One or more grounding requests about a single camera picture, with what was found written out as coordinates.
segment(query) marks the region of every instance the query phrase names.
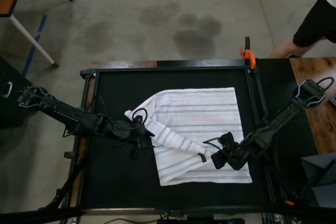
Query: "wet stain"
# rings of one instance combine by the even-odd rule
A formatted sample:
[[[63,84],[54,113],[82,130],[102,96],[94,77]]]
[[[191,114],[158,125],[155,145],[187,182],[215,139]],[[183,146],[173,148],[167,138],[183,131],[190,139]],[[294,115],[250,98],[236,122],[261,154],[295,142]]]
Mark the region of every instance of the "wet stain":
[[[195,27],[198,25],[198,18],[194,14],[184,13],[179,17],[178,24],[185,27]]]
[[[144,53],[144,45],[146,43],[146,34],[145,33],[135,33],[135,34],[129,34],[127,36],[127,40],[132,44],[134,49],[144,58],[145,53]]]
[[[198,28],[209,37],[217,37],[222,33],[222,23],[211,15],[201,18]]]
[[[166,25],[181,11],[179,2],[169,2],[166,5],[155,5],[141,11],[139,21],[154,26]]]
[[[222,32],[222,23],[211,15],[198,18],[185,13],[178,18],[182,27],[173,36],[177,52],[187,59],[208,59],[215,56],[217,46],[214,38]]]
[[[215,55],[216,45],[212,38],[196,29],[177,31],[173,41],[180,55],[186,58],[210,58]]]
[[[109,50],[113,46],[110,36],[111,21],[103,20],[90,25],[78,39],[78,44],[90,54],[97,54]]]

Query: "black cabinet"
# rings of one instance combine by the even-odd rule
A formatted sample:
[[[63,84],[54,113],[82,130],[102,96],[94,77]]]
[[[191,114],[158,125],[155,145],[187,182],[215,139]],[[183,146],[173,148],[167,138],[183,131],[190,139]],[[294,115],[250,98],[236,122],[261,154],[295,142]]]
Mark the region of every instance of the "black cabinet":
[[[0,127],[19,126],[31,113],[17,105],[18,91],[27,86],[31,82],[0,57]]]

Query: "cloth fold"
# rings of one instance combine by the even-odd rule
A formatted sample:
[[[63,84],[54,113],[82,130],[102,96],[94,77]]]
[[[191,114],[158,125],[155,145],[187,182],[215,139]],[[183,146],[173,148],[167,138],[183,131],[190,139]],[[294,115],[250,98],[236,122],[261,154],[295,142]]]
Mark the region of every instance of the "cloth fold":
[[[248,165],[233,170],[229,165],[216,170],[211,155],[218,150],[203,141],[232,132],[243,139],[234,88],[184,89],[159,92],[138,108],[145,108],[145,127],[155,134],[152,144],[161,186],[186,182],[251,183]],[[125,115],[131,119],[133,112]],[[136,113],[145,116],[140,110]],[[206,158],[204,163],[199,156]]]

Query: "orange clamp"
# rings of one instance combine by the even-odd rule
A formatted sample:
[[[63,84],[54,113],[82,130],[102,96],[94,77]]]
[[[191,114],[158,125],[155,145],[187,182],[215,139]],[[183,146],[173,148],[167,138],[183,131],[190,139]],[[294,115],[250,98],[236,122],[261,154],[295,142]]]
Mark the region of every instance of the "orange clamp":
[[[290,201],[290,200],[285,200],[285,203],[288,204],[288,205],[290,205],[290,206],[294,206],[294,203],[292,201]]]
[[[240,48],[240,55],[244,60],[250,61],[251,69],[256,68],[256,58],[254,57],[254,53],[250,50],[250,37],[245,37],[245,51]]]
[[[249,49],[246,49],[245,51],[243,51],[241,48],[240,48],[240,55],[242,56],[242,58],[244,60],[250,60],[251,62],[251,69],[255,69],[256,68],[256,58],[254,57],[254,53],[249,50]]]

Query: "cabinet handle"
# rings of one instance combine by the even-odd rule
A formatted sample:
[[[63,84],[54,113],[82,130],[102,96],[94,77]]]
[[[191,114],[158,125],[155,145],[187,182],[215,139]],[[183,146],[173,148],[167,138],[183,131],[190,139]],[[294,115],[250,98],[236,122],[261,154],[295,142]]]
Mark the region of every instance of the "cabinet handle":
[[[9,85],[9,88],[8,88],[8,92],[7,94],[4,94],[4,91],[5,91],[5,87]],[[3,88],[2,88],[2,91],[1,91],[1,95],[0,97],[2,98],[8,98],[9,95],[11,94],[10,92],[12,91],[12,87],[13,87],[13,83],[11,81],[7,82],[6,84],[4,84]]]

